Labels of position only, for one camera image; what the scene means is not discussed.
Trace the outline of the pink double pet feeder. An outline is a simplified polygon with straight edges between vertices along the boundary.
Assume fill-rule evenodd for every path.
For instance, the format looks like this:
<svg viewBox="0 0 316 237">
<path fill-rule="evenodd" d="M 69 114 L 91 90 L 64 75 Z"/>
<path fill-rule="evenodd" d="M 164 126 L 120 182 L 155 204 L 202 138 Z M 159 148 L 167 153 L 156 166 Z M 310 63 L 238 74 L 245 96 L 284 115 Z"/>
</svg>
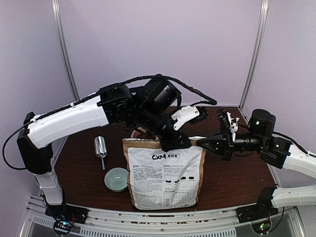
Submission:
<svg viewBox="0 0 316 237">
<path fill-rule="evenodd" d="M 155 135 L 152 135 L 148 133 L 146 130 L 143 128 L 137 128 L 131 133 L 131 138 L 137 138 L 137 139 L 148 139 L 148 140 L 155 140 L 157 141 L 158 138 Z"/>
</svg>

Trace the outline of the brown dog food bag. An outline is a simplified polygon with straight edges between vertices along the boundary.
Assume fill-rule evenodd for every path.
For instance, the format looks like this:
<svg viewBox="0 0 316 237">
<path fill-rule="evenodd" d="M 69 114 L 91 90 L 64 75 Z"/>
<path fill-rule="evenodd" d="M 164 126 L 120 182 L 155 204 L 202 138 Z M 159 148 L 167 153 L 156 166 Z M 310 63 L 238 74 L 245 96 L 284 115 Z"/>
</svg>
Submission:
<svg viewBox="0 0 316 237">
<path fill-rule="evenodd" d="M 177 209 L 198 203 L 206 150 L 194 140 L 191 144 L 187 149 L 164 152 L 159 141 L 123 139 L 127 185 L 135 208 Z"/>
</svg>

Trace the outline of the metal food scoop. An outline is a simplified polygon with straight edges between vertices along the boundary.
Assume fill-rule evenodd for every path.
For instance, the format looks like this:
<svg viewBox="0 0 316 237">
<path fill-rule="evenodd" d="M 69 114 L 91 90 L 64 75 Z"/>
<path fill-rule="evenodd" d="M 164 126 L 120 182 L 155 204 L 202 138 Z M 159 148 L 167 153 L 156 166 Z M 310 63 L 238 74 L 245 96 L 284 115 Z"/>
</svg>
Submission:
<svg viewBox="0 0 316 237">
<path fill-rule="evenodd" d="M 101 159 L 102 169 L 105 170 L 104 157 L 107 155 L 107 148 L 103 136 L 97 136 L 94 139 L 94 150 L 96 156 Z"/>
</svg>

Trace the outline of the right rear aluminium post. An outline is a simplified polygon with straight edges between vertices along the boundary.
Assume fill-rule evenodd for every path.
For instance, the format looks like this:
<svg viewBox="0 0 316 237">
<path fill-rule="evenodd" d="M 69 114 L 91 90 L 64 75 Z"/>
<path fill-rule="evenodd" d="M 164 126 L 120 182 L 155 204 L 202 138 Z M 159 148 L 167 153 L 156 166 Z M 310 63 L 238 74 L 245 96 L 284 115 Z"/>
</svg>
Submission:
<svg viewBox="0 0 316 237">
<path fill-rule="evenodd" d="M 255 70 L 257 67 L 258 60 L 259 60 L 260 50 L 261 50 L 262 43 L 264 40 L 267 19 L 268 19 L 268 12 L 269 12 L 269 1 L 262 0 L 261 7 L 260 7 L 259 19 L 258 19 L 257 33 L 256 33 L 254 47 L 253 47 L 253 53 L 252 53 L 252 57 L 251 57 L 251 61 L 250 61 L 250 66 L 249 66 L 244 90 L 243 90 L 241 100 L 239 103 L 240 110 L 243 110 L 245 107 L 246 100 L 247 100 L 248 94 L 250 92 L 251 83 L 252 83 L 254 75 L 255 75 Z"/>
</svg>

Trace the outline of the left rear aluminium post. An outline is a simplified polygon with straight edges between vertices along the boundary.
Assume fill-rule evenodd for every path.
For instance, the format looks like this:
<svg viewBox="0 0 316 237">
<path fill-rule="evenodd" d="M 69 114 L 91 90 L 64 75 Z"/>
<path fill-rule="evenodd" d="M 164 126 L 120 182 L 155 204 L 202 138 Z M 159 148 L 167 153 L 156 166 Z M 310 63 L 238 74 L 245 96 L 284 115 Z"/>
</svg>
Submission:
<svg viewBox="0 0 316 237">
<path fill-rule="evenodd" d="M 66 76 L 70 85 L 72 95 L 76 100 L 78 100 L 79 93 L 78 93 L 78 89 L 74 80 L 73 71 L 72 71 L 69 54 L 68 54 L 68 50 L 66 46 L 65 34 L 64 34 L 63 24 L 62 24 L 62 16 L 61 16 L 61 11 L 60 11 L 60 3 L 58 0 L 52 0 L 51 3 L 52 3 L 52 11 L 53 11 L 53 16 L 55 20 L 55 25 L 57 29 L 57 35 L 59 38 L 59 44 L 61 48 L 62 60 L 63 60 L 65 71 L 66 71 Z"/>
</svg>

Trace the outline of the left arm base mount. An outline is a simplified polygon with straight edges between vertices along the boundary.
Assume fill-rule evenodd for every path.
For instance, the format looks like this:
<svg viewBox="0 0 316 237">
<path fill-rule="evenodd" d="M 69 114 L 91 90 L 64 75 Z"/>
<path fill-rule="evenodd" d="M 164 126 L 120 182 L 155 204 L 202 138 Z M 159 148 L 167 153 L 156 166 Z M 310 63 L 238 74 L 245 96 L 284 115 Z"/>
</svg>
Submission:
<svg viewBox="0 0 316 237">
<path fill-rule="evenodd" d="M 46 205 L 45 215 L 55 220 L 63 220 L 71 223 L 85 224 L 88 209 L 72 205 Z"/>
</svg>

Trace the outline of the right circuit board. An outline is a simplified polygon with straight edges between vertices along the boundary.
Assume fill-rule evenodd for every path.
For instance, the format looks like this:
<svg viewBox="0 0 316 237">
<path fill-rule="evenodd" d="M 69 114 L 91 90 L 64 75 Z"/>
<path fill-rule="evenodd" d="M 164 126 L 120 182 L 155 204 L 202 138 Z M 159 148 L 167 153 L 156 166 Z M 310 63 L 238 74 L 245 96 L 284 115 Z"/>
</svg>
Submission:
<svg viewBox="0 0 316 237">
<path fill-rule="evenodd" d="M 272 224 L 270 221 L 261 221 L 251 224 L 253 232 L 259 235 L 268 233 L 271 229 L 271 226 Z"/>
</svg>

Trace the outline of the left circuit board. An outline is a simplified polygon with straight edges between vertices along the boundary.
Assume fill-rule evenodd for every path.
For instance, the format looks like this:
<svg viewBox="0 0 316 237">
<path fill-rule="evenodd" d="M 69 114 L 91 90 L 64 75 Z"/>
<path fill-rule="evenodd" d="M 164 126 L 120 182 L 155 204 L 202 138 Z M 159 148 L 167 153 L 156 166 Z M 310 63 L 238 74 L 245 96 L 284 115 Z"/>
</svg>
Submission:
<svg viewBox="0 0 316 237">
<path fill-rule="evenodd" d="M 60 236 L 69 234 L 72 231 L 73 227 L 73 223 L 64 220 L 56 220 L 53 224 L 54 232 Z"/>
</svg>

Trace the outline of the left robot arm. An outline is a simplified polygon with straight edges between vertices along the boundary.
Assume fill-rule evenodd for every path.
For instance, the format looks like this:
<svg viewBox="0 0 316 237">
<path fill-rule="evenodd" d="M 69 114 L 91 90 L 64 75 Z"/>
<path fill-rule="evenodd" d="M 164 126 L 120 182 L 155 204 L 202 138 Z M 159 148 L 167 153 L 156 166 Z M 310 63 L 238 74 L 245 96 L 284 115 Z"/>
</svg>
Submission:
<svg viewBox="0 0 316 237">
<path fill-rule="evenodd" d="M 127 127 L 140 127 L 157 136 L 165 152 L 186 149 L 191 146 L 187 134 L 165 112 L 173 102 L 181 102 L 180 91 L 170 79 L 156 75 L 147 77 L 144 86 L 129 88 L 127 82 L 115 83 L 55 111 L 28 113 L 17 145 L 52 212 L 60 219 L 71 215 L 51 165 L 52 142 L 90 128 L 125 122 Z"/>
</svg>

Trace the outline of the brown kibble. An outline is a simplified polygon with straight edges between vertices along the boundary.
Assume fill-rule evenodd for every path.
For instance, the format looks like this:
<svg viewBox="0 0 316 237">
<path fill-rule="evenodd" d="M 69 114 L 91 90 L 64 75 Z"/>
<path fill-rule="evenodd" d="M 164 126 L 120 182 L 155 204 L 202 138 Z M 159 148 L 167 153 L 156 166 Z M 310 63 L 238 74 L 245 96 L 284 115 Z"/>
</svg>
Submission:
<svg viewBox="0 0 316 237">
<path fill-rule="evenodd" d="M 152 134 L 147 134 L 147 133 L 139 133 L 139 134 L 137 135 L 137 138 L 155 140 L 155 139 L 156 139 L 156 136 L 154 136 L 154 135 L 152 135 Z"/>
</svg>

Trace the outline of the circuit board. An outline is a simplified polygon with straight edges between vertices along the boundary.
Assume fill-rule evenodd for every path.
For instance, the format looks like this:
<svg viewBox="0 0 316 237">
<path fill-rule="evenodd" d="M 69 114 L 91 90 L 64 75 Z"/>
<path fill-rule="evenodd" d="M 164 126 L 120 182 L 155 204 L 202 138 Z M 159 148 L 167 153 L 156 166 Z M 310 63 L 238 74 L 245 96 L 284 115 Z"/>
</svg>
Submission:
<svg viewBox="0 0 316 237">
<path fill-rule="evenodd" d="M 56 220 L 53 224 L 54 232 L 60 236 L 69 234 L 72 231 L 73 227 L 73 223 L 64 220 Z"/>
<path fill-rule="evenodd" d="M 253 232 L 259 235 L 268 233 L 271 229 L 271 226 L 272 224 L 270 221 L 261 221 L 251 224 Z"/>
</svg>

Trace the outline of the light green ceramic bowl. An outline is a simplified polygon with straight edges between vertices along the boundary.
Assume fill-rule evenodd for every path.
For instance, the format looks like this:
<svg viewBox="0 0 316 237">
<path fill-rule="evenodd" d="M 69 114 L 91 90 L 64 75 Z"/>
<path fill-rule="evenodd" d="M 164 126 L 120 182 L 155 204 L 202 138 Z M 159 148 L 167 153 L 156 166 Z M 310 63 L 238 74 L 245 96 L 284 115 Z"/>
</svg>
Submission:
<svg viewBox="0 0 316 237">
<path fill-rule="evenodd" d="M 104 177 L 105 186 L 113 192 L 122 192 L 127 189 L 129 172 L 121 167 L 112 168 Z"/>
</svg>

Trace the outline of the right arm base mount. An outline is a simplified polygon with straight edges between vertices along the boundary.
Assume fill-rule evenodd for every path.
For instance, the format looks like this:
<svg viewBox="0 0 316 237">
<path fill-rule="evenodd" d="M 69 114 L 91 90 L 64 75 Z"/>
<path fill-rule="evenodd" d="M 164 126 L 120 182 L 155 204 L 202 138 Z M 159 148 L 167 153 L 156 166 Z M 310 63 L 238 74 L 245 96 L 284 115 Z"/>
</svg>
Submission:
<svg viewBox="0 0 316 237">
<path fill-rule="evenodd" d="M 239 223 L 252 222 L 278 214 L 278 209 L 271 203 L 256 203 L 236 209 Z"/>
</svg>

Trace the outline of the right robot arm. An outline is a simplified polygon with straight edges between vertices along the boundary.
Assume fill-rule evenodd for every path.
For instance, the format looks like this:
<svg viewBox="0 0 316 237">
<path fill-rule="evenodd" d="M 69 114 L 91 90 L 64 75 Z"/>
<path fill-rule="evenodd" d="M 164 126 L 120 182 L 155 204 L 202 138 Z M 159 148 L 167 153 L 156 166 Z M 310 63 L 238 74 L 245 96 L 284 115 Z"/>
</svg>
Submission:
<svg viewBox="0 0 316 237">
<path fill-rule="evenodd" d="M 224 109 L 217 110 L 220 133 L 200 139 L 197 145 L 230 161 L 236 152 L 257 152 L 260 159 L 278 169 L 294 170 L 316 176 L 316 155 L 305 150 L 294 139 L 275 132 L 276 117 L 263 109 L 255 109 L 246 133 L 238 133 L 237 119 Z M 265 188 L 253 207 L 253 214 L 265 217 L 272 208 L 314 205 L 315 185 L 295 188 Z"/>
</svg>

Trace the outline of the aluminium post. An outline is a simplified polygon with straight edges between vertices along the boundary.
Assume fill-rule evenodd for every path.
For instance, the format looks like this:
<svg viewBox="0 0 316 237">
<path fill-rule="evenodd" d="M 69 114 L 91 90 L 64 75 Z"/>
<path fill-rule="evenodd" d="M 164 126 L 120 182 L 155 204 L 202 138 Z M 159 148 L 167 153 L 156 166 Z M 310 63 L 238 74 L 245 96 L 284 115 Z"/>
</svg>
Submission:
<svg viewBox="0 0 316 237">
<path fill-rule="evenodd" d="M 55 20 L 55 25 L 57 29 L 57 35 L 59 38 L 59 44 L 61 48 L 62 60 L 63 60 L 65 71 L 66 71 L 66 76 L 70 85 L 72 95 L 76 100 L 78 100 L 79 93 L 78 93 L 78 89 L 74 80 L 73 71 L 72 71 L 69 54 L 68 54 L 68 50 L 66 46 L 65 34 L 64 34 L 63 24 L 62 24 L 62 16 L 61 16 L 61 11 L 60 11 L 60 3 L 58 0 L 52 0 L 51 3 L 52 3 L 52 11 L 53 11 L 53 16 Z"/>
<path fill-rule="evenodd" d="M 252 83 L 254 75 L 255 75 L 255 70 L 257 67 L 258 60 L 259 60 L 260 50 L 261 50 L 262 43 L 264 40 L 267 19 L 268 19 L 268 12 L 269 12 L 269 1 L 262 0 L 261 7 L 260 7 L 259 19 L 258 19 L 257 33 L 256 33 L 254 47 L 253 47 L 253 53 L 252 53 L 252 57 L 251 57 L 251 61 L 250 61 L 250 66 L 249 66 L 244 90 L 243 90 L 241 100 L 239 103 L 240 110 L 243 110 L 245 107 L 246 100 L 247 100 L 248 94 L 250 92 L 251 83 Z"/>
</svg>

